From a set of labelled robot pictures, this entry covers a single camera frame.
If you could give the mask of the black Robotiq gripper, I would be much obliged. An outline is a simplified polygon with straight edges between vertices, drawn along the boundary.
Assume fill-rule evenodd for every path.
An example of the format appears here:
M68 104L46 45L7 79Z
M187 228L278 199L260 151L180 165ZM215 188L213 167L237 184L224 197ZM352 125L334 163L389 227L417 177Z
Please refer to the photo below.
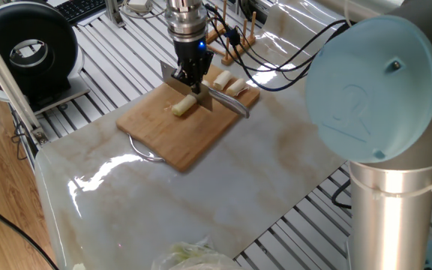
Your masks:
M191 77L186 72L191 72L191 90L198 95L201 92L201 82L208 73L214 53L207 48L203 39L191 42L175 41L174 47L178 56L178 67L171 72L171 77L190 86Z

